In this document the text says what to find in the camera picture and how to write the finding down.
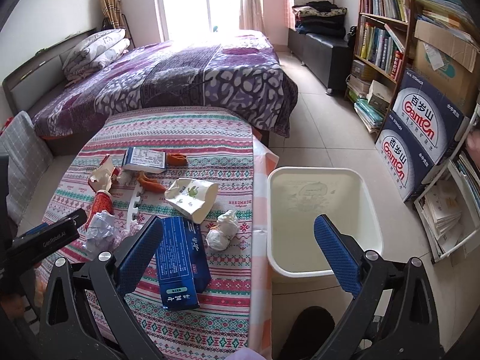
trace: window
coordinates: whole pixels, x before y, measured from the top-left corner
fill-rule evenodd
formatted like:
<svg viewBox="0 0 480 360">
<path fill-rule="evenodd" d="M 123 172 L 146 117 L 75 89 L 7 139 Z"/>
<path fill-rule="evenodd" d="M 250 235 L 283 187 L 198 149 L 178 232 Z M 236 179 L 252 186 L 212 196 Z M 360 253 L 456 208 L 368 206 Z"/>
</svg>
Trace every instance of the window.
<svg viewBox="0 0 480 360">
<path fill-rule="evenodd" d="M 165 39 L 238 29 L 240 0 L 158 0 Z"/>
</svg>

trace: white rack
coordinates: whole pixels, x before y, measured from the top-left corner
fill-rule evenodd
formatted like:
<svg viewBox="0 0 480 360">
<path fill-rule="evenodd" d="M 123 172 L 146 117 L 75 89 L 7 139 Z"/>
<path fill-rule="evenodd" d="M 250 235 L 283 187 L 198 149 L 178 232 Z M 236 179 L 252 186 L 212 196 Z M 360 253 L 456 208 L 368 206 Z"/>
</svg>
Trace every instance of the white rack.
<svg viewBox="0 0 480 360">
<path fill-rule="evenodd" d="M 480 217 L 475 208 L 475 203 L 473 200 L 474 198 L 471 192 L 469 191 L 468 187 L 465 185 L 465 182 L 463 181 L 462 177 L 460 176 L 457 170 L 457 167 L 452 162 L 452 160 L 455 158 L 455 156 L 458 154 L 458 152 L 462 148 L 465 142 L 465 139 L 467 138 L 467 135 L 470 133 L 470 131 L 476 125 L 479 119 L 480 119 L 480 105 L 477 103 L 477 106 L 475 107 L 475 111 L 470 119 L 469 125 L 467 126 L 464 134 L 462 135 L 462 138 L 458 142 L 457 147 L 455 147 L 455 150 L 453 151 L 452 155 L 448 158 L 448 160 L 446 160 L 443 163 L 442 169 L 433 178 L 431 183 L 425 188 L 423 193 L 414 201 L 415 207 L 417 208 L 417 212 L 423 223 L 423 227 L 425 228 L 425 232 L 427 233 L 428 242 L 430 244 L 431 253 L 433 255 L 433 261 L 435 263 L 450 256 L 450 254 L 452 254 L 454 251 L 456 251 L 460 247 L 466 247 L 467 243 L 472 242 L 473 239 L 478 240 L 478 237 L 480 237 Z M 452 177 L 453 180 L 455 181 L 456 185 L 458 186 L 458 190 L 464 200 L 464 202 L 459 202 L 460 206 L 463 206 L 461 220 L 464 226 L 464 234 L 463 234 L 463 239 L 460 240 L 460 242 L 458 242 L 452 249 L 445 251 L 445 253 L 442 253 L 441 250 L 437 248 L 437 244 L 435 242 L 435 239 L 432 236 L 432 231 L 430 229 L 430 226 L 426 218 L 422 214 L 422 206 L 420 204 L 420 200 L 428 193 L 428 191 L 430 191 L 432 186 L 434 186 L 439 179 L 441 178 L 448 179 L 450 177 Z"/>
</svg>

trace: ganten box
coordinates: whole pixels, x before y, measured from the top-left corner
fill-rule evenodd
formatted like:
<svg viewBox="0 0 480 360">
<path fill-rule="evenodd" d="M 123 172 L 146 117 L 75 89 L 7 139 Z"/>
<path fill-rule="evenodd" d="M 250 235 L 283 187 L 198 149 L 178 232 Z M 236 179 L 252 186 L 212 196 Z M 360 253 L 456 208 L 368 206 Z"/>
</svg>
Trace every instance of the ganten box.
<svg viewBox="0 0 480 360">
<path fill-rule="evenodd" d="M 163 220 L 163 239 L 155 254 L 164 309 L 199 307 L 197 293 L 211 280 L 200 226 L 183 216 Z"/>
<path fill-rule="evenodd" d="M 403 75 L 393 110 L 435 164 L 452 153 L 470 121 L 444 94 L 410 69 Z"/>
<path fill-rule="evenodd" d="M 386 116 L 375 147 L 403 201 L 419 196 L 433 177 L 434 163 L 394 112 Z"/>
</svg>

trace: bed frame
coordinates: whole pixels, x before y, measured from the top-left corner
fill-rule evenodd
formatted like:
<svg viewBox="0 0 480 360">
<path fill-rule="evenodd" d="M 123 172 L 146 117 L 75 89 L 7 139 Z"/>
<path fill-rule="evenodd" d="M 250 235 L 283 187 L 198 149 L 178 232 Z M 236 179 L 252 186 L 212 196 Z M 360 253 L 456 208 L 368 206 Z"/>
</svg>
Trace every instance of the bed frame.
<svg viewBox="0 0 480 360">
<path fill-rule="evenodd" d="M 53 98 L 62 93 L 68 82 L 62 66 L 70 50 L 97 30 L 88 30 L 69 36 L 61 42 L 38 51 L 9 74 L 2 83 L 8 105 L 14 115 L 26 111 L 31 118 Z M 47 139 L 54 155 L 76 155 L 97 131 Z"/>
</svg>

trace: black leather bench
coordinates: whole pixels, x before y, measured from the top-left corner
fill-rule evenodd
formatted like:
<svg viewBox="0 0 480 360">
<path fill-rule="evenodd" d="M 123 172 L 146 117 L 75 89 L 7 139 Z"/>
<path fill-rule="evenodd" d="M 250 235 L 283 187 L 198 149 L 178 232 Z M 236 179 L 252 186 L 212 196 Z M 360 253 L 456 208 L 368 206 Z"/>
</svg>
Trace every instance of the black leather bench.
<svg viewBox="0 0 480 360">
<path fill-rule="evenodd" d="M 325 85 L 328 95 L 347 88 L 353 50 L 345 40 L 289 29 L 289 49 Z"/>
</svg>

